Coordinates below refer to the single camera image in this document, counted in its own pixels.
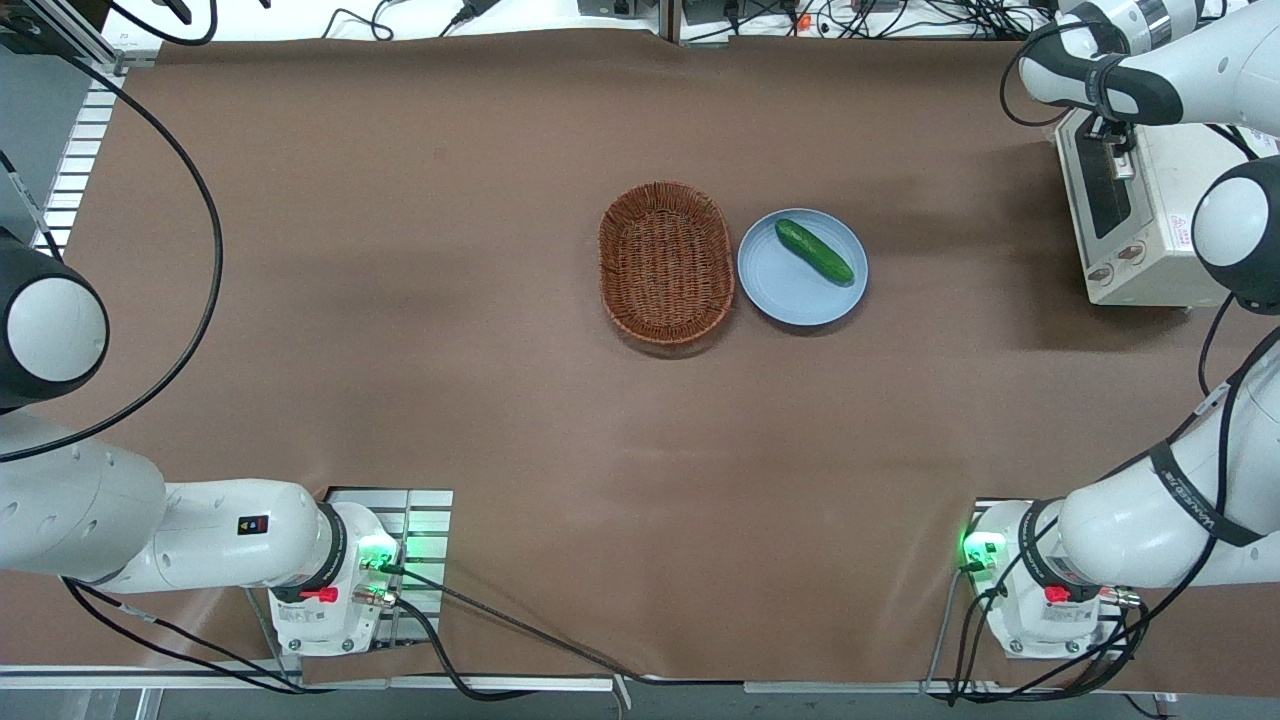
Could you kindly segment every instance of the brown paper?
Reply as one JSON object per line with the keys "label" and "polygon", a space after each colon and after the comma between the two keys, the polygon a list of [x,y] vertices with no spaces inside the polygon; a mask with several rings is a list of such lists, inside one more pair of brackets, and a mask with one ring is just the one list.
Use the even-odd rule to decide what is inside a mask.
{"label": "brown paper", "polygon": [[[1066,493],[1198,401],[1207,313],[1087,301],[1053,149],[996,100],[1012,50],[621,31],[166,47],[127,88],[205,172],[225,283],[191,366],[105,438],[170,482],[452,488],[449,584],[640,673],[919,679],[975,496]],[[740,293],[704,352],[635,351],[600,305],[595,229],[650,179],[708,192],[735,243],[780,208],[841,218],[867,296],[797,332]],[[81,427],[168,366],[209,237],[180,164],[118,106],[69,254],[110,356],[40,413]],[[1265,327],[1229,315],[1211,375]],[[0,593],[5,662],[154,660],[55,580]],[[131,601],[265,656],[241,594]],[[1188,593],[1116,687],[1272,692],[1276,615],[1233,609],[1277,598]],[[442,626],[465,673],[595,671],[452,605]],[[977,676],[1038,673],[995,647]],[[421,646],[307,664],[436,669]]]}

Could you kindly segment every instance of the cucumber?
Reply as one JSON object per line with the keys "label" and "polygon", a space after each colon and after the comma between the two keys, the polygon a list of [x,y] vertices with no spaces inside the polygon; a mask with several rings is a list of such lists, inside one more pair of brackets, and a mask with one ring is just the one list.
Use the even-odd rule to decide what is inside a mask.
{"label": "cucumber", "polygon": [[818,240],[818,236],[806,231],[795,220],[778,220],[773,223],[773,232],[778,233],[782,245],[813,265],[813,269],[822,273],[822,277],[837,284],[849,284],[854,281],[854,269],[845,263],[845,259],[836,255],[836,251]]}

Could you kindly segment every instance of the sticker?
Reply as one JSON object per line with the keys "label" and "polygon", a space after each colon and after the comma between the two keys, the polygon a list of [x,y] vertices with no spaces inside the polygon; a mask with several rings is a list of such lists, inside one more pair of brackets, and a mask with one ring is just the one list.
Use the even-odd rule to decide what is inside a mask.
{"label": "sticker", "polygon": [[247,515],[236,524],[237,536],[260,536],[266,532],[266,515]]}
{"label": "sticker", "polygon": [[302,605],[276,605],[282,623],[320,623],[324,610],[311,610]]}
{"label": "sticker", "polygon": [[1174,247],[1192,250],[1192,222],[1179,213],[1169,214],[1169,232],[1174,236]]}
{"label": "sticker", "polygon": [[1275,137],[1271,137],[1270,135],[1267,135],[1265,132],[1258,132],[1258,131],[1256,131],[1253,128],[1248,128],[1248,129],[1249,129],[1249,135],[1253,136],[1253,140],[1257,140],[1262,145],[1270,145],[1270,146],[1275,147],[1276,151],[1280,151],[1280,140],[1277,140]]}
{"label": "sticker", "polygon": [[1046,602],[1041,619],[1046,623],[1088,623],[1093,619],[1093,607],[1074,602]]}

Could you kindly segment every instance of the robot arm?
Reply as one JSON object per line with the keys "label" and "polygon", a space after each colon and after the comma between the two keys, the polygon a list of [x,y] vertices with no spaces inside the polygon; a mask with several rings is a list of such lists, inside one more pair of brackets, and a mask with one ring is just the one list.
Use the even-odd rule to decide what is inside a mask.
{"label": "robot arm", "polygon": [[[24,406],[97,372],[106,311],[88,282],[0,237],[0,455],[70,434]],[[61,575],[119,593],[265,587],[280,644],[306,655],[366,650],[397,556],[378,518],[317,503],[301,486],[165,483],[147,459],[90,438],[0,461],[0,569]]]}
{"label": "robot arm", "polygon": [[1202,0],[1078,5],[1024,45],[1023,83],[1041,102],[1110,120],[1230,123],[1280,136],[1280,3],[1258,0],[1196,31],[1202,8]]}
{"label": "robot arm", "polygon": [[[1024,45],[1023,82],[1041,101],[1107,120],[1225,122],[1280,135],[1280,0],[1196,32],[1193,10],[1188,0],[1078,5],[1059,27],[1087,27],[1051,26]],[[1280,159],[1221,176],[1201,199],[1192,241],[1243,307],[1280,315]],[[977,519],[964,552],[983,568],[972,575],[978,592],[1007,593],[988,624],[1009,656],[1073,657],[1103,642],[1103,600],[1123,605],[1135,602],[1124,587],[1181,584],[1211,537],[1219,542],[1194,584],[1280,582],[1280,346],[1238,384],[1221,515],[1213,498],[1225,410],[1211,397],[1196,427],[1123,470],[1065,498],[1000,502]]]}

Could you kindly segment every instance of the woven basket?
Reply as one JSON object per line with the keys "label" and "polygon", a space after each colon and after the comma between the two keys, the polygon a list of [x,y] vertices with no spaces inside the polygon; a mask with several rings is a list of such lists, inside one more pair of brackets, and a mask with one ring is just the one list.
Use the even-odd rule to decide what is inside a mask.
{"label": "woven basket", "polygon": [[600,220],[600,296],[625,333],[692,342],[728,314],[733,252],[719,208],[676,182],[623,192]]}

